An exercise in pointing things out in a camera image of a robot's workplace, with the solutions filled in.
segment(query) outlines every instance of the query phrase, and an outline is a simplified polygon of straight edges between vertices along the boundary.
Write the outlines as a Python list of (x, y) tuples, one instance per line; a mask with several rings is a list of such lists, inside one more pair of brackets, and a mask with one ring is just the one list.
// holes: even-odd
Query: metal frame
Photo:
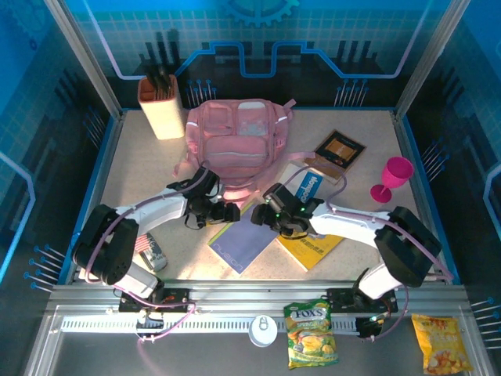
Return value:
[[(166, 287), (189, 288), (197, 310), (180, 331), (186, 333), (242, 333), (251, 319), (265, 314), (276, 318), (284, 331), (283, 307), (289, 302), (319, 298), (327, 288), (350, 288), (352, 282), (333, 281), (193, 281), (173, 280)], [(399, 307), (404, 291), (396, 291)], [(134, 335), (137, 316), (118, 313), (119, 298), (111, 287), (88, 285), (56, 286), (42, 320), (38, 336), (28, 361), (26, 376), (50, 374), (57, 361), (63, 334), (69, 333), (130, 333)], [(491, 376), (490, 364), (476, 321), (463, 286), (439, 283), (424, 284), (409, 293), (409, 312), (431, 316), (457, 316), (462, 337), (475, 372), (472, 375)], [(334, 321), (348, 321), (355, 315), (333, 314)], [(173, 323), (179, 313), (164, 314)]]
[(456, 29), (457, 24), (461, 21), (461, 17), (463, 17), (464, 11), (470, 4), (470, 1), (451, 0), (398, 100), (396, 106), (396, 117), (398, 120), (402, 120), (409, 110), (431, 69), (444, 52), (445, 45)]
[(122, 114), (117, 120), (114, 120), (112, 117), (110, 118), (110, 124), (107, 126), (101, 149), (96, 159), (96, 165), (94, 166), (94, 170), (88, 182), (81, 210), (78, 214), (77, 222), (75, 223), (73, 236), (71, 237), (70, 245), (67, 249), (67, 257), (64, 260), (59, 274), (59, 284), (70, 284), (73, 281), (77, 265), (71, 261), (71, 249), (77, 241), (78, 235), (84, 227), (84, 223), (90, 215), (91, 210), (101, 202), (101, 197), (103, 196), (106, 180), (108, 179), (115, 150), (117, 149), (118, 139), (120, 138), (126, 116), (127, 113)]
[(78, 61), (84, 68), (85, 73), (91, 80), (94, 89), (97, 91), (101, 100), (104, 102), (110, 115), (118, 119), (122, 113), (122, 108), (115, 96), (110, 84), (108, 83), (97, 59), (94, 57), (91, 49), (88, 47), (80, 29), (71, 12), (64, 4), (64, 1), (44, 0), (47, 8), (57, 22), (64, 37), (68, 41)]
[(416, 167), (416, 174), (414, 174), (409, 180), (409, 184), (411, 190), (413, 191), (420, 220), (442, 243), (442, 252), (438, 255), (438, 259), (444, 265), (447, 265), (449, 271), (454, 275), (455, 278), (452, 282), (454, 284), (460, 284), (459, 274), (457, 273), (456, 265), (454, 264), (454, 260), (452, 258), (452, 252), (449, 247), (449, 242), (447, 241), (447, 236), (445, 235), (442, 223), (438, 217), (433, 196), (431, 196), (430, 187), (425, 186), (428, 182), (426, 180), (426, 173), (424, 172), (422, 162), (419, 159), (419, 154), (416, 151), (416, 142), (413, 139), (412, 134), (409, 134), (410, 131), (408, 132), (404, 125), (404, 121), (407, 119), (404, 117), (403, 120), (399, 120), (396, 118), (395, 114), (392, 114), (391, 118), (395, 127), (395, 134), (397, 136), (402, 156), (409, 159)]

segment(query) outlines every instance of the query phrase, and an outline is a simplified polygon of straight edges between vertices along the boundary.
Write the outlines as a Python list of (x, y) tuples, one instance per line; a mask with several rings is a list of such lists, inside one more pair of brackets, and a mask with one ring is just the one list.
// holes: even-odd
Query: snack bag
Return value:
[(336, 342), (325, 300), (292, 303), (283, 309), (289, 342), (289, 369), (337, 363)]
[(417, 341), (423, 352), (425, 374), (472, 371), (457, 319), (413, 315)]

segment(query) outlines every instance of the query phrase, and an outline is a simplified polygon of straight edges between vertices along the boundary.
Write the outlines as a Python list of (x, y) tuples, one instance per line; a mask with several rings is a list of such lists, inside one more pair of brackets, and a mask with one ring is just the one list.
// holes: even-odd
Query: gear logo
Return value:
[(283, 16), (290, 16), (293, 6), (299, 5), (298, 0), (220, 0), (220, 3), (236, 22), (243, 21), (246, 26), (253, 24), (255, 27), (280, 22)]

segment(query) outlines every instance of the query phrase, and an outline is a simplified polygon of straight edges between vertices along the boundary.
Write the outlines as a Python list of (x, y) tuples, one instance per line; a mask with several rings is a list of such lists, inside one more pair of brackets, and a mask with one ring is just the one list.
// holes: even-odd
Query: blue notebook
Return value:
[(278, 236), (267, 226), (256, 226), (251, 222), (256, 203), (245, 207), (240, 221), (231, 223), (209, 242), (214, 252), (233, 270), (241, 274), (268, 245)]

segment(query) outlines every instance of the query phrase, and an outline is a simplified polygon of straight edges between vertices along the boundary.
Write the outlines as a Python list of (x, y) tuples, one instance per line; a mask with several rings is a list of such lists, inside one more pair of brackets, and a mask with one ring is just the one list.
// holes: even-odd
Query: beige tabletop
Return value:
[[(348, 187), (335, 197), (336, 205), (367, 211), (391, 210), (405, 206), (417, 215), (408, 183), (393, 190), (388, 204), (378, 204), (369, 195), (372, 185), (380, 183), (381, 171), (390, 157), (400, 154), (397, 137), (388, 111), (296, 110), (290, 125), (288, 151), (314, 150), (334, 129), (367, 146), (348, 171)], [(160, 192), (177, 179), (172, 170), (186, 155), (184, 139), (158, 140), (143, 112), (127, 112), (117, 151), (106, 182), (102, 202), (111, 207), (134, 204)], [(322, 184), (316, 197), (328, 195), (329, 184)], [(222, 228), (209, 226), (200, 231), (185, 228), (182, 219), (170, 221), (150, 231), (168, 258), (160, 278), (195, 280), (286, 279), (355, 280), (367, 267), (375, 266), (378, 252), (353, 240), (343, 240), (318, 265), (305, 272), (273, 241), (239, 275), (212, 251), (207, 242)]]

